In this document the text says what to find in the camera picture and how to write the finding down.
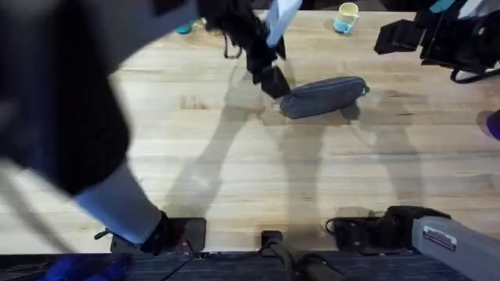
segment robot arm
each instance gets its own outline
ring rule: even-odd
[[[392,206],[378,218],[332,219],[341,251],[364,254],[410,249],[475,281],[499,280],[500,242],[430,208]]]
[[[437,1],[413,21],[399,20],[380,29],[375,45],[379,55],[414,52],[422,46],[422,65],[454,69],[459,84],[500,74],[500,5],[493,1]],[[476,76],[458,79],[460,71]]]

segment blue object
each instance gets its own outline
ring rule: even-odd
[[[188,34],[191,32],[192,30],[192,26],[193,26],[193,23],[188,23],[186,25],[183,25],[182,27],[178,27],[175,31],[178,33],[178,34]]]
[[[488,116],[486,126],[491,135],[500,141],[500,110]]]
[[[83,254],[62,256],[38,281],[118,281],[127,273],[125,258],[118,258],[97,275],[94,275],[95,262],[89,261],[91,258],[87,259]]]
[[[434,5],[432,5],[429,10],[433,13],[439,13],[446,11],[452,4],[455,3],[455,0],[437,0]]]
[[[341,22],[338,19],[335,19],[335,21],[334,21],[334,29],[337,32],[340,32],[340,33],[343,33],[343,34],[348,34],[349,32],[351,32],[352,24],[350,24],[350,23],[344,23],[344,22]]]

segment black cable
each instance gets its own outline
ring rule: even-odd
[[[229,55],[228,54],[229,51],[227,50],[229,48],[227,34],[223,32],[222,35],[224,37],[224,58],[225,59],[239,59],[241,56],[241,53],[243,52],[243,49],[240,46],[238,46],[239,49],[237,51],[237,54],[236,55]]]
[[[483,74],[478,74],[476,76],[472,76],[472,77],[468,77],[468,78],[464,78],[464,79],[456,79],[456,76],[459,74],[459,72],[462,71],[460,69],[454,69],[452,71],[452,75],[450,75],[450,79],[457,83],[457,84],[469,84],[469,83],[473,83],[473,82],[477,82],[477,81],[480,81],[480,80],[484,80],[486,78],[490,78],[490,77],[493,77],[493,76],[497,76],[497,75],[500,75],[500,69],[495,69],[495,70],[492,70],[492,71],[488,71],[486,73],[483,73]]]
[[[325,230],[331,235],[331,236],[335,236],[335,232],[333,230],[330,229],[330,227],[328,227],[333,221],[335,220],[335,218],[332,218],[332,219],[328,219],[327,222],[325,222]]]
[[[174,274],[176,274],[179,270],[181,270],[185,265],[187,265],[188,263],[190,263],[191,261],[193,261],[194,258],[190,258],[188,259],[187,261],[183,262],[182,264],[180,264],[179,266],[177,266],[174,270],[172,270],[169,274],[167,274],[165,277],[161,278],[160,281],[165,281],[167,280],[168,278],[172,277]]]
[[[181,263],[178,265],[175,269],[173,269],[169,274],[167,274],[165,277],[161,278],[159,281],[166,281],[168,278],[172,277],[174,274],[176,274],[179,270],[181,270],[184,266],[186,266],[188,263],[194,261],[198,255],[193,251],[193,248],[191,246],[191,241],[188,238],[184,238],[184,242],[187,245],[187,248],[190,252],[191,258],[189,258],[187,261]]]

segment black equipment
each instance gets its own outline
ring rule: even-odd
[[[421,10],[413,21],[399,20],[383,26],[375,52],[414,52],[421,45],[422,65],[453,69],[451,79],[459,84],[500,74],[498,69],[488,71],[500,60],[500,11],[459,19],[465,3],[466,0],[455,1],[442,12]],[[476,76],[458,79],[459,71]]]

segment dark floor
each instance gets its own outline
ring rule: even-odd
[[[321,253],[331,266],[348,276],[359,277],[365,281],[467,281],[468,279],[448,266],[419,254],[401,254],[389,257],[366,257],[341,252]],[[88,261],[109,260],[112,255],[88,255]],[[248,254],[216,254],[210,258],[193,260],[169,280],[197,281],[285,281],[284,267],[274,258]],[[56,256],[34,256],[32,265],[17,265],[15,268],[0,271],[0,280],[25,276],[33,272],[44,272]],[[127,274],[127,280],[156,281],[174,270],[187,257],[163,255],[156,258],[134,256]],[[0,264],[5,257],[0,257]],[[31,276],[23,280],[36,280],[40,276]]]

